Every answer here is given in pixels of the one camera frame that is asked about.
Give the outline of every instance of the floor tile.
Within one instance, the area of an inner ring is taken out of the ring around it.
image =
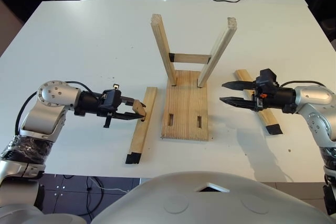
[[[298,199],[323,199],[324,183],[276,183],[277,189]]]
[[[324,199],[304,199],[302,201],[312,205],[313,207],[316,207],[317,209],[327,214],[327,210],[324,204]]]
[[[56,205],[59,192],[52,190],[45,190],[43,209],[42,212],[46,214],[52,214]]]
[[[136,188],[138,185],[140,185],[140,178],[133,178],[132,189]]]
[[[40,184],[44,185],[46,190],[58,190],[62,185],[63,175],[46,173],[38,181]]]
[[[103,187],[107,189],[120,188],[124,191],[132,190],[133,178],[114,178],[114,177],[98,177],[103,183]],[[95,183],[92,183],[92,193],[100,193],[100,189]],[[119,190],[105,190],[106,194],[120,194],[125,193]]]
[[[93,209],[96,204],[99,202],[101,195],[100,194],[90,194],[91,203],[89,209]],[[120,199],[122,195],[113,195],[113,194],[104,194],[103,200],[96,211],[94,211],[94,216],[99,214],[109,205]],[[87,213],[86,210],[87,202],[87,193],[72,193],[72,192],[63,192],[59,195],[56,206],[55,213],[66,213],[79,215]],[[83,218],[90,223],[89,216],[83,216]]]
[[[87,176],[74,176],[70,179],[63,179],[61,190],[73,191],[77,193],[86,193],[87,192],[86,179]]]

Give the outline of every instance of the wooden plank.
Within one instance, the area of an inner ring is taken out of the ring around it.
[[[202,88],[208,80],[210,74],[214,70],[216,64],[221,58],[225,48],[231,41],[233,35],[237,30],[237,21],[235,18],[227,18],[227,29],[217,38],[212,50],[211,59],[207,65],[205,65],[198,78],[198,87]]]
[[[139,100],[134,100],[132,110],[139,115],[143,115],[144,117],[146,116],[146,110],[143,108]]]
[[[236,70],[235,76],[239,81],[253,81],[246,69]],[[253,90],[244,90],[244,91],[251,98]],[[280,125],[270,109],[258,111],[257,113],[269,134],[271,135],[282,134]]]
[[[198,71],[176,71],[176,86],[168,81],[162,137],[208,141],[206,85],[197,87]]]
[[[208,64],[210,58],[211,58],[211,55],[172,54],[172,53],[170,53],[171,62]]]
[[[164,64],[164,68],[168,75],[168,79],[172,85],[176,85],[176,71],[174,65],[170,62],[169,59],[170,49],[160,14],[152,15],[151,26]]]
[[[147,87],[143,103],[146,105],[145,119],[138,119],[135,126],[131,146],[126,158],[126,164],[138,164],[146,140],[147,130],[150,123],[154,101],[157,93],[156,87]]]

